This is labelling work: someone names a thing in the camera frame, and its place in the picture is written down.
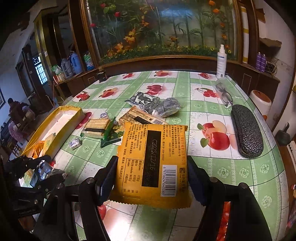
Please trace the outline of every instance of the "green checkered tablecloth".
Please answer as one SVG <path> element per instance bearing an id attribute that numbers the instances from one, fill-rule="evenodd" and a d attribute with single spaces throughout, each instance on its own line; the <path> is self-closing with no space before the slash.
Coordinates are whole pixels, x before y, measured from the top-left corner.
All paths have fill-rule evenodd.
<path id="1" fill-rule="evenodd" d="M 280 240 L 287 223 L 288 188 L 279 149 L 252 101 L 231 78 L 227 78 L 227 90 L 237 97 L 234 103 L 249 108 L 261 129 L 264 151 L 256 159 L 246 159 L 236 149 L 231 108 L 226 109 L 219 98 L 205 93 L 214 90 L 213 85 L 217 79 L 211 74 L 147 71 L 113 76 L 106 82 L 95 82 L 67 105 L 80 107 L 84 113 L 91 112 L 91 119 L 99 118 L 106 111 L 110 117 L 117 116 L 119 119 L 131 108 L 124 100 L 138 91 L 153 93 L 161 99 L 177 98 L 182 109 L 165 118 L 165 121 L 189 126 L 186 133 L 187 154 L 209 176 L 217 177 L 223 183 L 247 183 L 264 213 L 273 240 Z M 204 136 L 197 125 L 214 120 L 221 121 L 227 128 L 230 145 L 226 150 L 214 150 L 208 145 L 201 147 L 200 139 Z M 119 142 L 100 148 L 100 139 L 80 137 L 81 130 L 71 134 L 55 157 L 56 168 L 70 173 L 66 185 L 81 183 L 87 177 L 94 176 L 98 169 L 107 165 L 112 155 L 116 155 L 117 145 L 120 145 Z M 83 140 L 82 146 L 71 150 L 68 143 L 76 137 Z M 190 208 L 180 210 L 155 209 L 112 201 L 107 201 L 105 206 L 107 211 L 103 222 L 112 241 L 192 240 L 204 212 L 204 207 L 195 200 Z M 76 212 L 75 220 L 78 235 L 83 239 L 85 234 L 79 211 Z"/>

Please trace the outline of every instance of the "white container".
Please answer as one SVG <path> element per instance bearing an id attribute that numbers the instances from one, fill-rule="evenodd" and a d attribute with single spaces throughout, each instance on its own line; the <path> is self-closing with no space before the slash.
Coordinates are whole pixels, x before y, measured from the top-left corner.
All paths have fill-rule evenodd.
<path id="1" fill-rule="evenodd" d="M 225 53 L 224 45 L 221 44 L 217 57 L 217 79 L 223 78 L 226 71 L 227 54 Z"/>

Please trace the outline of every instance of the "yellow snack package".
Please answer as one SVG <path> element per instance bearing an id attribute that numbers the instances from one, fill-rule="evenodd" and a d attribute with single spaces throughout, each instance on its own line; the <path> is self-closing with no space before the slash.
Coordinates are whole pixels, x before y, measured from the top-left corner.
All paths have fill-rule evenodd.
<path id="1" fill-rule="evenodd" d="M 35 146 L 33 147 L 33 151 L 32 151 L 32 158 L 36 159 L 39 157 L 40 152 L 42 151 L 44 146 L 44 141 L 39 141 L 38 143 L 35 144 Z"/>
<path id="2" fill-rule="evenodd" d="M 156 208 L 190 207 L 182 125 L 126 122 L 110 200 Z"/>

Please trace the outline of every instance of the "plastic bottle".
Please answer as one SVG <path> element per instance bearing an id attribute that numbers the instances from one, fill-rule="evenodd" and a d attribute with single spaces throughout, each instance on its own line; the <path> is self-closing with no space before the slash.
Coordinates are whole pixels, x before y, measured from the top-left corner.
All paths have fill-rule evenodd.
<path id="1" fill-rule="evenodd" d="M 66 78 L 72 77 L 74 75 L 72 65 L 70 61 L 67 60 L 66 58 L 62 58 L 61 69 L 62 69 L 62 72 L 66 75 Z"/>
<path id="2" fill-rule="evenodd" d="M 260 71 L 264 72 L 266 67 L 266 56 L 265 54 L 261 58 L 261 65 L 260 65 Z"/>
<path id="3" fill-rule="evenodd" d="M 81 72 L 83 72 L 79 57 L 75 52 L 72 52 L 70 54 L 69 59 L 73 65 L 75 74 L 80 74 Z"/>
<path id="4" fill-rule="evenodd" d="M 259 71 L 260 71 L 260 67 L 261 67 L 261 59 L 262 59 L 262 54 L 260 54 L 260 52 L 259 52 L 256 57 L 256 69 Z"/>
<path id="5" fill-rule="evenodd" d="M 225 53 L 224 45 L 221 44 L 217 57 L 217 79 L 223 78 L 226 71 L 227 54 Z"/>
<path id="6" fill-rule="evenodd" d="M 83 56 L 87 70 L 92 70 L 94 69 L 94 64 L 91 60 L 91 55 L 89 52 L 86 52 L 85 55 Z"/>

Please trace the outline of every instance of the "yellow box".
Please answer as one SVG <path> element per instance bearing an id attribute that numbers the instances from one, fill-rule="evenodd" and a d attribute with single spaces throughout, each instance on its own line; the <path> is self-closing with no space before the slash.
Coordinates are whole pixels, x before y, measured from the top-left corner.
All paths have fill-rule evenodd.
<path id="1" fill-rule="evenodd" d="M 79 107 L 59 106 L 39 126 L 27 144 L 22 155 L 31 157 L 35 144 L 39 141 L 45 140 L 51 133 L 55 132 L 56 137 L 53 139 L 47 151 L 43 153 L 44 155 L 49 155 L 53 159 L 61 146 L 84 117 L 85 115 Z"/>

